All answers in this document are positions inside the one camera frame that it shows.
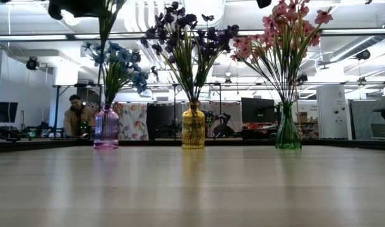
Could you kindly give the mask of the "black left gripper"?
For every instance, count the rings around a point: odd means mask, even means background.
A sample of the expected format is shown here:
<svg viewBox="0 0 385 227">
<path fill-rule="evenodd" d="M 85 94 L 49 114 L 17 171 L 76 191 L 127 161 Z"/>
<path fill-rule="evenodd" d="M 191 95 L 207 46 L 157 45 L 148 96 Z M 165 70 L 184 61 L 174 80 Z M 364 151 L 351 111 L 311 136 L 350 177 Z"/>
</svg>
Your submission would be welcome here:
<svg viewBox="0 0 385 227">
<path fill-rule="evenodd" d="M 49 0 L 48 14 L 55 20 L 63 19 L 62 10 L 72 7 L 73 0 Z M 107 0 L 74 0 L 73 15 L 80 17 L 108 17 L 112 13 L 108 9 Z"/>
</svg>

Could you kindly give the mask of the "pink ribbed glass vase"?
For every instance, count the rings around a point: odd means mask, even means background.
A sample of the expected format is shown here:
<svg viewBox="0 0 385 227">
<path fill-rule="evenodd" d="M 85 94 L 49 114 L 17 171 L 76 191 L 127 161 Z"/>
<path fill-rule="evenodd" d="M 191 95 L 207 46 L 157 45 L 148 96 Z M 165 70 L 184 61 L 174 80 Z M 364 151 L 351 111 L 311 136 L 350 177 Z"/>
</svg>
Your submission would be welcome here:
<svg viewBox="0 0 385 227">
<path fill-rule="evenodd" d="M 119 147 L 119 116 L 114 105 L 104 105 L 95 117 L 94 149 L 110 150 Z"/>
</svg>

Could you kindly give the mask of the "green glass vase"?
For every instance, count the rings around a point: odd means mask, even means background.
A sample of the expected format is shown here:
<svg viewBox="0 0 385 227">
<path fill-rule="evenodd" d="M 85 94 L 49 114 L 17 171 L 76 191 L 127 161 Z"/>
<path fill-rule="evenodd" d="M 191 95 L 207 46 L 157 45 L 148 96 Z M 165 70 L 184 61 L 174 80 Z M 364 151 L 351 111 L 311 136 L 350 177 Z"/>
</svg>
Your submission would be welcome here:
<svg viewBox="0 0 385 227">
<path fill-rule="evenodd" d="M 301 149 L 302 142 L 300 132 L 293 120 L 293 102 L 281 102 L 279 121 L 276 133 L 276 149 Z"/>
</svg>

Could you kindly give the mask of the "yellow textured glass vase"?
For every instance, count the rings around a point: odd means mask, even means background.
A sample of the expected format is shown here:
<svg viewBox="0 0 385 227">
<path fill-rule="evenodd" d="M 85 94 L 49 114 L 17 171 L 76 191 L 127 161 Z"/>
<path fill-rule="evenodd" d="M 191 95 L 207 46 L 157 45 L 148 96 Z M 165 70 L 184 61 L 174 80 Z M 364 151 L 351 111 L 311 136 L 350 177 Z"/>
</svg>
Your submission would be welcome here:
<svg viewBox="0 0 385 227">
<path fill-rule="evenodd" d="M 189 102 L 182 114 L 182 148 L 203 149 L 206 137 L 206 117 L 199 109 L 200 102 Z"/>
</svg>

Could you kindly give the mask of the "black crossbar with light strips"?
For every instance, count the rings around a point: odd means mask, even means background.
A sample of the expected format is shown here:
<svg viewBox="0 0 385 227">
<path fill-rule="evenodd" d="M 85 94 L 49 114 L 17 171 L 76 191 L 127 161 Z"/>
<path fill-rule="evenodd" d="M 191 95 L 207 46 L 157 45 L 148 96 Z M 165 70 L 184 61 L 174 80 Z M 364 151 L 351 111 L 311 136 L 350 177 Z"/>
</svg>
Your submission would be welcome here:
<svg viewBox="0 0 385 227">
<path fill-rule="evenodd" d="M 321 36 L 374 36 L 385 35 L 385 28 L 327 28 L 320 29 Z M 146 32 L 115 32 L 109 40 L 139 40 Z M 0 35 L 0 42 L 60 42 L 99 40 L 99 33 L 21 34 Z"/>
</svg>

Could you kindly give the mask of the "black computer monitor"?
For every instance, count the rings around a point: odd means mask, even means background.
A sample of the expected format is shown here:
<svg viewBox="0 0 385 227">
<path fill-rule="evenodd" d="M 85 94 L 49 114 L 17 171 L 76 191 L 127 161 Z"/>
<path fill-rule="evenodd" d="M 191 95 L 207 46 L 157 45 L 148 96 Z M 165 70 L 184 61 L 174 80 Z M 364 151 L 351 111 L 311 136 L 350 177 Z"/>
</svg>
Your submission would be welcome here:
<svg viewBox="0 0 385 227">
<path fill-rule="evenodd" d="M 15 123 L 18 103 L 0 102 L 0 122 Z"/>
<path fill-rule="evenodd" d="M 276 121 L 275 103 L 261 98 L 241 98 L 243 123 L 273 123 Z"/>
</svg>

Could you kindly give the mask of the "person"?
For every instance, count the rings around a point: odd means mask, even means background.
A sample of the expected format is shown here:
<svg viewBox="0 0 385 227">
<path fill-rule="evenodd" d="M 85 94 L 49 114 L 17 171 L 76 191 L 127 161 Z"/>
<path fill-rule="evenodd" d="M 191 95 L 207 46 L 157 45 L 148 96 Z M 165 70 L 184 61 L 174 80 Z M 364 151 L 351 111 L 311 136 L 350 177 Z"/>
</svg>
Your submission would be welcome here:
<svg viewBox="0 0 385 227">
<path fill-rule="evenodd" d="M 95 126 L 95 117 L 90 107 L 83 104 L 78 95 L 69 97 L 70 108 L 64 114 L 64 131 L 68 137 L 80 137 L 86 133 L 82 129 L 82 123 L 86 122 L 88 126 Z"/>
</svg>

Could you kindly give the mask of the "floral patterned curtain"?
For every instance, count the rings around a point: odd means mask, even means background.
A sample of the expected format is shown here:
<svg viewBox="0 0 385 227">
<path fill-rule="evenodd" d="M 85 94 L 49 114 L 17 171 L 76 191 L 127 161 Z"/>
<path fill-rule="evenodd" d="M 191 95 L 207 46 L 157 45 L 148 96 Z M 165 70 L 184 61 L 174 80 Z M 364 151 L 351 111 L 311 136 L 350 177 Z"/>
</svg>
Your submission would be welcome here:
<svg viewBox="0 0 385 227">
<path fill-rule="evenodd" d="M 146 141 L 148 137 L 147 104 L 114 103 L 114 111 L 119 116 L 120 141 Z"/>
</svg>

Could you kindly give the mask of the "black partition panel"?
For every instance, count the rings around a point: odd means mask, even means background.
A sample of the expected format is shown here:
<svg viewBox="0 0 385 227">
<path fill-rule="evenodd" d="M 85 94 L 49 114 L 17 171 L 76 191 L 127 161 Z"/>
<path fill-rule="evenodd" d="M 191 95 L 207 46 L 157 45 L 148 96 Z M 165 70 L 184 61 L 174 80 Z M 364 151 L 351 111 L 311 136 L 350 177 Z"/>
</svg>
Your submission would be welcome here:
<svg viewBox="0 0 385 227">
<path fill-rule="evenodd" d="M 181 136 L 182 105 L 180 103 L 150 103 L 146 124 L 149 140 L 175 139 Z"/>
</svg>

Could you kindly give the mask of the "grey partition panel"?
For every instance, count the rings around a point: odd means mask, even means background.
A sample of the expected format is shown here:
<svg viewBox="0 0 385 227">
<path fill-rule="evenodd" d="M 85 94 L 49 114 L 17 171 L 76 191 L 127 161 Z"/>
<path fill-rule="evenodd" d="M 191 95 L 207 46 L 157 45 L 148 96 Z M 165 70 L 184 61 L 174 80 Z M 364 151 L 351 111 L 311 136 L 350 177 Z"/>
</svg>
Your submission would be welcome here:
<svg viewBox="0 0 385 227">
<path fill-rule="evenodd" d="M 351 100 L 352 137 L 356 140 L 385 138 L 385 120 L 375 109 L 385 107 L 385 100 Z"/>
</svg>

